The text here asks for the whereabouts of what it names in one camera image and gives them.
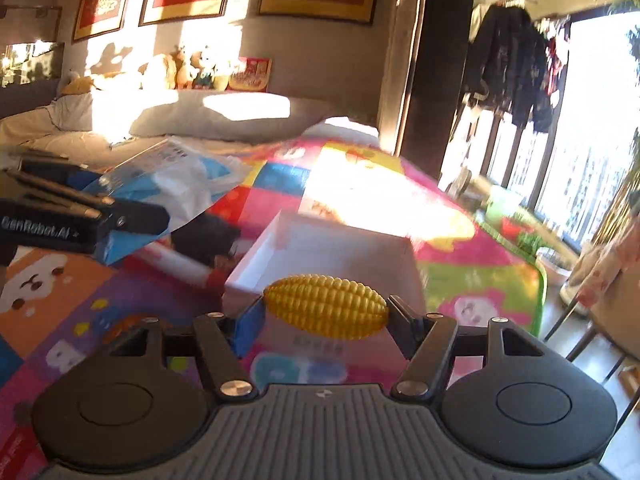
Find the white plant pot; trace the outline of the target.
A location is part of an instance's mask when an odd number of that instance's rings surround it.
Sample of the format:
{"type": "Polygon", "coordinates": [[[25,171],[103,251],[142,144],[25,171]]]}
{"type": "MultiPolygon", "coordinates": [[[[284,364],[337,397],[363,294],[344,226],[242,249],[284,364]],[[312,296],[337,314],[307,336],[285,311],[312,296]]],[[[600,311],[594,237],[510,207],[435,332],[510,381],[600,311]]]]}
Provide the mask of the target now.
{"type": "Polygon", "coordinates": [[[539,248],[536,258],[546,271],[548,284],[558,287],[568,280],[578,259],[574,252],[559,252],[551,247],[539,248]]]}

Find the pink cardboard box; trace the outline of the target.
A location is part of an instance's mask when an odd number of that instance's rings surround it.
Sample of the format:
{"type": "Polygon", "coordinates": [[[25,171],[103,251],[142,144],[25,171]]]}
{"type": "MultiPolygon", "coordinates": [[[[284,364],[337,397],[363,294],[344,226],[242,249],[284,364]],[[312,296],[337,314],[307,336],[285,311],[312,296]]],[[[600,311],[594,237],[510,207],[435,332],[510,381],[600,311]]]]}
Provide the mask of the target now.
{"type": "Polygon", "coordinates": [[[399,370],[406,360],[385,326],[390,296],[426,310],[408,240],[281,211],[230,274],[222,308],[238,316],[265,298],[261,346],[399,370]]]}

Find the plush toys on sofa back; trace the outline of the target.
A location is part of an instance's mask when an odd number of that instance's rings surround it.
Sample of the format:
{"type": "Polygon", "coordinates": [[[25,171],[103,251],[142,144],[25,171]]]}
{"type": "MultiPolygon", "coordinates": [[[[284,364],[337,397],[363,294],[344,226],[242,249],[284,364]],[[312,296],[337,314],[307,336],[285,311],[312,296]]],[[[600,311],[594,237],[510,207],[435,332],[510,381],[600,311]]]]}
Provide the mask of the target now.
{"type": "Polygon", "coordinates": [[[212,49],[189,52],[178,46],[169,53],[153,55],[139,66],[126,63],[131,48],[119,52],[109,44],[99,61],[82,75],[73,70],[58,92],[61,96],[104,90],[215,90],[230,88],[234,65],[217,60],[212,49]]]}

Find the chair with floral cloth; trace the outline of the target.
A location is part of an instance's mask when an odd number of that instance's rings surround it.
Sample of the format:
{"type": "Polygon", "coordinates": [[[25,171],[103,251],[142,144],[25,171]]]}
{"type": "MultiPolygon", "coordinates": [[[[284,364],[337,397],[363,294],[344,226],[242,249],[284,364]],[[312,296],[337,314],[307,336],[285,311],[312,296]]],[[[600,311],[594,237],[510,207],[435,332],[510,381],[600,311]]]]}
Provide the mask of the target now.
{"type": "Polygon", "coordinates": [[[639,219],[612,242],[593,249],[598,258],[586,263],[580,258],[568,279],[576,286],[566,311],[544,336],[549,340],[577,307],[586,309],[590,325],[567,356],[574,361],[597,335],[605,337],[620,358],[608,372],[613,376],[626,359],[639,359],[639,219]]]}

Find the hanging dark clothes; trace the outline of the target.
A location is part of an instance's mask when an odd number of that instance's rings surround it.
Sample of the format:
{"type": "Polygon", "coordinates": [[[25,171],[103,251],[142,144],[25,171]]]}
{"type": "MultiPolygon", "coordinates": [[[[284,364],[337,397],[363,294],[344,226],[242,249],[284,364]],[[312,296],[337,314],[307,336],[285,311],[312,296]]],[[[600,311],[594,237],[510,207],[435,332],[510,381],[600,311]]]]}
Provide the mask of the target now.
{"type": "Polygon", "coordinates": [[[562,27],[542,32],[521,6],[480,4],[472,11],[462,94],[469,106],[506,113],[512,125],[547,133],[566,64],[562,27]]]}

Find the black plush toy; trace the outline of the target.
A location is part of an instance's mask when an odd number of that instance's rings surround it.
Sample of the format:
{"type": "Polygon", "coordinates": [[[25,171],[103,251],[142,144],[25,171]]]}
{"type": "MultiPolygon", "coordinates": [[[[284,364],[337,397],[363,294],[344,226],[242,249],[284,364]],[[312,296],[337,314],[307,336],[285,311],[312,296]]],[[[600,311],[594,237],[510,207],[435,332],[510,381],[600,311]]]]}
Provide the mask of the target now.
{"type": "Polygon", "coordinates": [[[170,234],[172,248],[204,266],[222,269],[235,263],[233,246],[241,231],[223,218],[203,212],[170,234]]]}

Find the red gift box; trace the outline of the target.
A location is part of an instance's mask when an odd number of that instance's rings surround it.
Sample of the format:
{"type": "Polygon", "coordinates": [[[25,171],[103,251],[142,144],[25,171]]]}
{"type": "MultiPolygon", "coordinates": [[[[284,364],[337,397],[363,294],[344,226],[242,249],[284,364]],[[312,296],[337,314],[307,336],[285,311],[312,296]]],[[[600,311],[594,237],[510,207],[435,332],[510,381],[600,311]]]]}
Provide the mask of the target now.
{"type": "Polygon", "coordinates": [[[227,89],[239,92],[266,92],[271,66],[271,58],[239,58],[232,68],[227,89]]]}

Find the yellow toy corn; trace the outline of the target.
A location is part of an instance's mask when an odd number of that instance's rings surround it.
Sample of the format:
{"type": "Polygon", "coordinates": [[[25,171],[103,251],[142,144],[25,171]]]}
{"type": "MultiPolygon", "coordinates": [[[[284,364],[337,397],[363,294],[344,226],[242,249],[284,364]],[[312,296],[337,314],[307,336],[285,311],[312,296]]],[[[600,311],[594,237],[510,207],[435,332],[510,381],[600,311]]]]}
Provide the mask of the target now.
{"type": "Polygon", "coordinates": [[[262,301],[269,314],[311,335],[360,340],[386,327],[385,299],[371,287],[320,274],[298,274],[273,282],[262,301]]]}

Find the red white plush rocket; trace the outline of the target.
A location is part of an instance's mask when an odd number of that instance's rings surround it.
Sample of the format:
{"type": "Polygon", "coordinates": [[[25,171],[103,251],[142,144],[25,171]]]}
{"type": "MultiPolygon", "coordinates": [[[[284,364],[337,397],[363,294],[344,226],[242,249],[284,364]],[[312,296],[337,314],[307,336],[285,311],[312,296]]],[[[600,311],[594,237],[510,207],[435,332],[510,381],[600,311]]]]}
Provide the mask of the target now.
{"type": "Polygon", "coordinates": [[[223,292],[228,278],[226,272],[204,266],[160,242],[146,245],[132,256],[172,278],[202,289],[223,292]]]}

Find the blue white plastic pouch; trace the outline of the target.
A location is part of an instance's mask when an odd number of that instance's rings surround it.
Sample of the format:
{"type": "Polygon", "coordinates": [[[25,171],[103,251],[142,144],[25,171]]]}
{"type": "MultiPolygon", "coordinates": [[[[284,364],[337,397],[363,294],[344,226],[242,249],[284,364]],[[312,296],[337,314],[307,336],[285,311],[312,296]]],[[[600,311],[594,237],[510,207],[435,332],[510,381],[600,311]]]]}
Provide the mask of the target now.
{"type": "Polygon", "coordinates": [[[144,234],[125,220],[98,244],[94,258],[109,266],[185,226],[242,183],[250,166],[234,156],[207,154],[178,140],[165,140],[102,174],[85,187],[89,194],[162,206],[168,225],[144,234]]]}

